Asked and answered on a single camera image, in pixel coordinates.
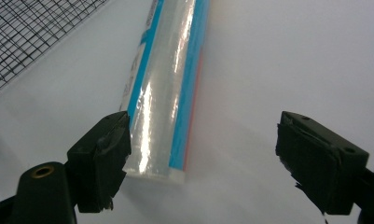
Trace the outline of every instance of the rectangular package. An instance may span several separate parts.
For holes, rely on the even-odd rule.
[[[128,176],[183,182],[209,0],[154,0],[121,110],[131,116]]]

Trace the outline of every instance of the wire mesh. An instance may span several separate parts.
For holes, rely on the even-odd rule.
[[[0,89],[107,0],[0,0]]]

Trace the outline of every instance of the wire basket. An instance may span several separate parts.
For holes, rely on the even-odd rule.
[[[0,0],[0,89],[107,0]]]

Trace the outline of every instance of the plastic package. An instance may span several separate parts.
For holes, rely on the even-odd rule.
[[[155,0],[121,110],[131,116],[128,176],[183,182],[209,0]]]

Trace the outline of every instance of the blue stripe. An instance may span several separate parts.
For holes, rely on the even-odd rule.
[[[179,170],[183,170],[184,168],[193,94],[195,92],[195,82],[201,54],[201,45],[204,40],[209,5],[209,0],[196,0],[195,2],[194,16],[187,49],[186,67],[181,86],[177,120],[174,126],[172,152],[169,160],[169,166]]]
[[[155,35],[157,32],[157,27],[158,27],[160,13],[161,13],[162,6],[163,6],[163,1],[164,0],[158,1],[157,8],[155,9],[154,18],[152,19],[151,27],[149,28],[149,30],[143,33],[143,36],[141,39],[141,43],[145,42],[145,49],[143,52],[143,57],[140,62],[140,67],[137,72],[136,79],[134,81],[134,86],[132,88],[132,95],[131,95],[131,99],[129,101],[129,106],[128,106],[128,113],[131,116],[131,125],[134,119],[134,111],[137,107],[137,100],[140,95],[141,86],[143,85],[145,70],[148,66],[149,55],[151,54],[152,46],[155,40]]]

